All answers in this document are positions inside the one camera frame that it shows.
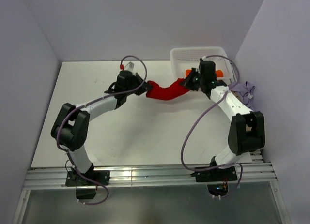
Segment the plastic basket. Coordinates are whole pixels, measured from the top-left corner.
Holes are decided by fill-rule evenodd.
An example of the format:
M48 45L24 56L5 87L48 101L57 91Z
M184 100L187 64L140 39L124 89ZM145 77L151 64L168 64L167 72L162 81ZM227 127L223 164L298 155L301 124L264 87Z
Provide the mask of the plastic basket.
M203 56L221 55L226 56L226 53L221 47L187 47L174 48L170 52L171 67L175 79L185 78L186 69L197 68L199 59ZM233 69L231 64L220 57L211 57L208 60L216 64L216 70L223 72L223 77L218 77L219 80L229 80L233 78Z

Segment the red towel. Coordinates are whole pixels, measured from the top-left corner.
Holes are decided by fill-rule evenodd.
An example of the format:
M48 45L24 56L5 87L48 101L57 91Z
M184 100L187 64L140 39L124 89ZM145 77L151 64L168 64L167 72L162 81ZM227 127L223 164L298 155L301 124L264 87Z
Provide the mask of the red towel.
M150 80L148 83L151 84L153 88L146 93L146 97L168 101L182 96L189 91L189 89L180 85L183 80L184 79L179 78L167 88L160 87L156 82Z

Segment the white tabletop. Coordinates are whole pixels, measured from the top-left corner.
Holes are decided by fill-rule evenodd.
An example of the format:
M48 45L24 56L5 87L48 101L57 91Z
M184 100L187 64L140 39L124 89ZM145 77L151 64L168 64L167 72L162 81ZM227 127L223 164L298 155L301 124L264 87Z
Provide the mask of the white tabletop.
M175 81L170 61L146 61L148 80L161 86ZM135 71L144 70L135 62ZM63 167L67 156L56 147L50 130L61 106L102 96L116 80L119 62L64 62L42 128L32 167ZM119 109L90 122L85 148L95 166L181 164L184 138L199 115L212 105L202 92L189 92L172 101L131 95ZM186 150L187 164L209 163L227 146L230 122L219 107L197 125ZM251 157L242 162L250 163Z

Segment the white wall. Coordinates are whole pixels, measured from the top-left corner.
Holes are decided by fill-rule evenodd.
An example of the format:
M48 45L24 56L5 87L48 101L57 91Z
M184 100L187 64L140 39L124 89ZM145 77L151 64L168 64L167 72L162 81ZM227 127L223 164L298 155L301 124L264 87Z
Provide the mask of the white wall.
M0 0L0 223L11 223L59 70L22 0Z
M310 221L310 0L265 0L237 56L293 223Z
M234 58L263 0L24 0L62 61L167 60L216 45Z

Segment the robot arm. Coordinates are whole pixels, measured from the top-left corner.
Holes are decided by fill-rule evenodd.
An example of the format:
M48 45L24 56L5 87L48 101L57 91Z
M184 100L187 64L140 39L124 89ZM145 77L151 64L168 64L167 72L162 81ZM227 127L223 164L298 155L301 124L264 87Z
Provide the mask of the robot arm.
M104 96L131 91L137 88L143 82L143 79L138 75L138 73L133 72L133 67L133 63L128 63L124 70L120 71L118 74L116 82L112 83L109 89L105 91ZM107 97L101 101L76 111L70 117L69 121L61 130L60 144L67 151L69 157L73 160L75 166L82 174L88 175L87 177L92 177L91 174L94 169L94 166L89 160L84 146L89 122L108 111L119 108L126 102L129 95L135 94L139 96L151 89L152 86L144 82L138 90L130 93ZM83 104L72 105L66 103L61 107L61 110L51 130L51 136L53 138L57 138L60 125L67 117L67 115L76 107L80 107L81 105Z
M265 145L264 116L261 112L244 106L229 91L224 81L217 81L215 64L202 58L199 67L192 68L181 85L194 91L201 89L207 97L218 104L231 121L228 134L228 146L213 158L216 165L234 163L244 154L261 149Z

